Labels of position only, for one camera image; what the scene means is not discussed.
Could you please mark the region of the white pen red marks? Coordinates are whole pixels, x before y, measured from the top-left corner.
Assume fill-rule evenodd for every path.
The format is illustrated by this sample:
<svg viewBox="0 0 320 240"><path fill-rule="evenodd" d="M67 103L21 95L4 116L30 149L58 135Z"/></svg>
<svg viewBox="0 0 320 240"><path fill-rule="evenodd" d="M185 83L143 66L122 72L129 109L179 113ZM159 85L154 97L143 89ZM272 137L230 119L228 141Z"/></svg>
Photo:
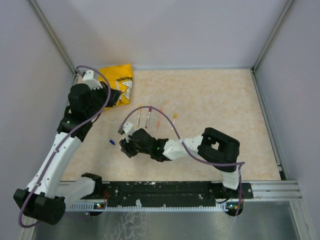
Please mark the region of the white pen red marks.
<svg viewBox="0 0 320 240"><path fill-rule="evenodd" d="M151 117L151 110L148 111L148 115L147 115L147 119L146 119L146 122L145 122L145 128L147 129L148 126L149 126L149 122L150 122L150 117Z"/></svg>

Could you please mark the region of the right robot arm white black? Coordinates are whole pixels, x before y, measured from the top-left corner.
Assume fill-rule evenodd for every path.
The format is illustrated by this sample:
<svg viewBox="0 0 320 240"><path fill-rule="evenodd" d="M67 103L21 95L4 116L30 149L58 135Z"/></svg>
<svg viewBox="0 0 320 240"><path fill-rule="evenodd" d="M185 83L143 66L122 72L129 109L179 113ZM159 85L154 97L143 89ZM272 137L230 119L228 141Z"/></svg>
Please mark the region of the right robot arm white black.
<svg viewBox="0 0 320 240"><path fill-rule="evenodd" d="M207 127L201 135L179 140L154 138L142 128L135 130L129 122L118 132L124 135L119 142L121 151L129 158L137 154L149 155L157 162L197 158L221 171L227 197L235 198L241 192L240 167L236 165L240 142L214 128Z"/></svg>

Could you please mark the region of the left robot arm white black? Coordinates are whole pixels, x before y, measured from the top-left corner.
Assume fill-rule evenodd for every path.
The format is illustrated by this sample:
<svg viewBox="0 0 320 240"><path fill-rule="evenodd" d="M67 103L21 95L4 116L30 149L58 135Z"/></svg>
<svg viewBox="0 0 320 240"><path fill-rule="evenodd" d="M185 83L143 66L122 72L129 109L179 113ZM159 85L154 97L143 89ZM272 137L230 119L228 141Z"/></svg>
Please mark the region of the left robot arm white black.
<svg viewBox="0 0 320 240"><path fill-rule="evenodd" d="M102 177L92 173L82 174L64 192L58 192L58 188L66 167L95 120L104 107L115 106L121 94L120 90L109 88L103 82L93 88L85 83L71 87L68 106L47 157L27 187L18 188L13 195L20 217L55 225L74 202L87 196L97 199L103 195Z"/></svg>

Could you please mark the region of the white pen yellow tip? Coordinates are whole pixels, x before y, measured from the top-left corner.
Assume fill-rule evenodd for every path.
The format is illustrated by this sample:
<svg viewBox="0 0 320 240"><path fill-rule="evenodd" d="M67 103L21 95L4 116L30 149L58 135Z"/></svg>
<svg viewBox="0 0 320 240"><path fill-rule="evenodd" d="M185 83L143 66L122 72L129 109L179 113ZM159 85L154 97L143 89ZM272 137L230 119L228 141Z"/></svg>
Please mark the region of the white pen yellow tip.
<svg viewBox="0 0 320 240"><path fill-rule="evenodd" d="M140 126L140 118L141 118L141 110L139 109L137 111L137 121L136 121L136 127L137 128Z"/></svg>

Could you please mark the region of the orange white pen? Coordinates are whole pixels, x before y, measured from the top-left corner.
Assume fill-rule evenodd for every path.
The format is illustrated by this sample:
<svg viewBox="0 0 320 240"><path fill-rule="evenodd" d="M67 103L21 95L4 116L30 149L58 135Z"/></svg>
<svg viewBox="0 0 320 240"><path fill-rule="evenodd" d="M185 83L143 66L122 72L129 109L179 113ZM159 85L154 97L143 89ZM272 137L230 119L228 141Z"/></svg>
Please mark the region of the orange white pen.
<svg viewBox="0 0 320 240"><path fill-rule="evenodd" d="M162 114L161 112L163 111L163 108L161 107L159 109L159 112L158 112L158 118L157 118L157 130L160 129L160 126L161 126L161 117L162 117Z"/></svg>

